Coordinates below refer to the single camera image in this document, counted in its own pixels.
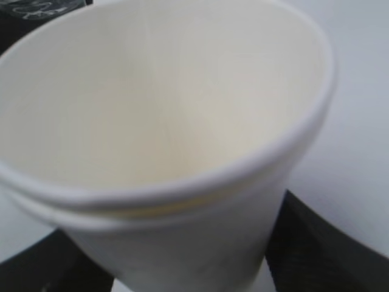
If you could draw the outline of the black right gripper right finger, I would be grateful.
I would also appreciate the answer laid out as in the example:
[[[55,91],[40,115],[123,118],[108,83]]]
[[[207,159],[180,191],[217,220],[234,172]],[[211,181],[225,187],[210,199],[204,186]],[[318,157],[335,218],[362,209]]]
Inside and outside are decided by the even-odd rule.
[[[266,260],[277,291],[388,291],[388,258],[286,191]]]

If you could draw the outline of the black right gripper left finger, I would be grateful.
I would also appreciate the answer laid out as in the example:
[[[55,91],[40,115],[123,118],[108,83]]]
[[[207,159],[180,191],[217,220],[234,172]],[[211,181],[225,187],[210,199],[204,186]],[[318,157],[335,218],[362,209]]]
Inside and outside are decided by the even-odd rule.
[[[1,291],[111,291],[113,283],[61,231],[1,263]]]

